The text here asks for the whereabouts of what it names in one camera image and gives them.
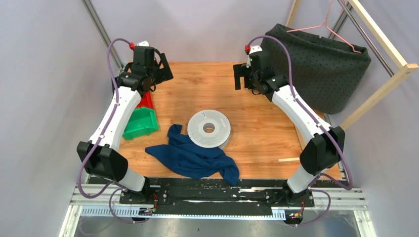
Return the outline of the white cable spool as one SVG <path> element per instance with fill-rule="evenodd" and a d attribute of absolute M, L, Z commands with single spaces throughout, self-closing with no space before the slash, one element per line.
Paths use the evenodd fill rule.
<path fill-rule="evenodd" d="M 203 148 L 223 149 L 231 135 L 228 118 L 216 110 L 202 110 L 195 113 L 187 124 L 187 135 L 193 143 Z"/>

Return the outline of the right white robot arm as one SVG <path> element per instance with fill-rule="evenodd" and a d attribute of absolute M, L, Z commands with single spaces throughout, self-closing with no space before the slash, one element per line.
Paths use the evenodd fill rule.
<path fill-rule="evenodd" d="M 247 63 L 233 66 L 235 89 L 256 90 L 278 106 L 293 122 L 306 143 L 299 161 L 300 167 L 287 180 L 280 197 L 287 205 L 301 201 L 309 185 L 327 169 L 341 161 L 345 133 L 340 127 L 332 127 L 297 95 L 285 75 L 276 74 L 269 56 L 263 52 L 249 55 Z"/>

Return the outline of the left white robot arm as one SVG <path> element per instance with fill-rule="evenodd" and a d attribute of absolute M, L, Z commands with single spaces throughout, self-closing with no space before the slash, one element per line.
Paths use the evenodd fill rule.
<path fill-rule="evenodd" d="M 118 150 L 123 132 L 144 93 L 173 79 L 166 55 L 150 46 L 133 46 L 133 61 L 114 78 L 113 98 L 102 122 L 88 141 L 80 141 L 77 153 L 82 170 L 131 192 L 139 203 L 150 200 L 150 180 L 128 166 Z"/>

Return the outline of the red plastic bin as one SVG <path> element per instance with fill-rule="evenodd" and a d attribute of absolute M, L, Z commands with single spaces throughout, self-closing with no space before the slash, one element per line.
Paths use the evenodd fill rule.
<path fill-rule="evenodd" d="M 135 108 L 139 109 L 139 108 L 142 108 L 142 107 L 149 108 L 149 109 L 152 109 L 152 110 L 154 109 L 154 104 L 153 104 L 153 101 L 152 101 L 151 92 L 146 92 L 141 97 L 140 102 L 137 104 L 137 106 Z"/>

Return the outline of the green plastic bin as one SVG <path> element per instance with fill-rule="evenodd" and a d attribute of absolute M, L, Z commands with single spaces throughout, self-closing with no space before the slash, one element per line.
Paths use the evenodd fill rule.
<path fill-rule="evenodd" d="M 123 132 L 123 138 L 133 140 L 140 136 L 150 135 L 157 130 L 159 130 L 159 124 L 155 110 L 141 107 L 135 109 L 131 114 Z"/>

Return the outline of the dark dotted fabric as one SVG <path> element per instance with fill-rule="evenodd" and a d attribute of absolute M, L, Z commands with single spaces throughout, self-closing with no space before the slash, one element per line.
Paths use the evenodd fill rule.
<path fill-rule="evenodd" d="M 292 63 L 293 85 L 313 109 L 326 114 L 340 113 L 359 86 L 371 58 L 365 47 L 298 31 L 276 24 L 266 32 L 261 48 L 269 53 L 277 74 L 289 75 L 287 48 Z"/>

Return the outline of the blue cloth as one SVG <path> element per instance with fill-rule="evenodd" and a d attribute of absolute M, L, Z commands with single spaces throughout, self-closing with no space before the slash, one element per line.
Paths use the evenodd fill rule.
<path fill-rule="evenodd" d="M 230 185 L 237 185 L 239 169 L 234 160 L 218 148 L 203 148 L 182 134 L 182 125 L 173 124 L 168 129 L 168 143 L 145 148 L 145 152 L 176 174 L 193 179 L 210 177 L 219 173 Z"/>

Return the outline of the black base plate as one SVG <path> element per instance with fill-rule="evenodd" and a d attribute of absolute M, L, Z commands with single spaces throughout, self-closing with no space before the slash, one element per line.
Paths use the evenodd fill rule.
<path fill-rule="evenodd" d="M 149 180 L 151 195 L 147 200 L 111 185 L 96 201 L 111 204 L 115 212 L 125 207 L 127 216 L 141 216 L 151 210 L 154 217 L 286 219 L 293 211 L 314 207 L 311 191 L 291 202 L 282 200 L 284 179 L 241 179 L 235 186 L 213 178 L 154 177 Z"/>

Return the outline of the aluminium rail frame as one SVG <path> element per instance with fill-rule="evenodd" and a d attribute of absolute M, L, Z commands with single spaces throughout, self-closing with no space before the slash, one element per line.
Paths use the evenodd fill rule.
<path fill-rule="evenodd" d="M 314 188 L 294 200 L 281 197 L 278 187 L 167 183 L 152 185 L 150 189 L 148 199 L 116 186 L 96 198 L 85 198 L 75 189 L 60 235 L 73 236 L 83 215 L 130 217 L 134 221 L 140 218 L 272 220 L 301 226 L 306 210 L 352 211 L 360 235 L 376 235 L 360 189 Z"/>

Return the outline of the wooden frame rack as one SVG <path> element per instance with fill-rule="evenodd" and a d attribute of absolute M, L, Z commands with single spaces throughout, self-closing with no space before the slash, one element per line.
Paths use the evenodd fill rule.
<path fill-rule="evenodd" d="M 416 0 L 347 0 L 331 27 L 372 57 L 364 80 L 331 121 L 347 132 L 353 165 L 405 163 L 418 158 L 419 3 Z"/>

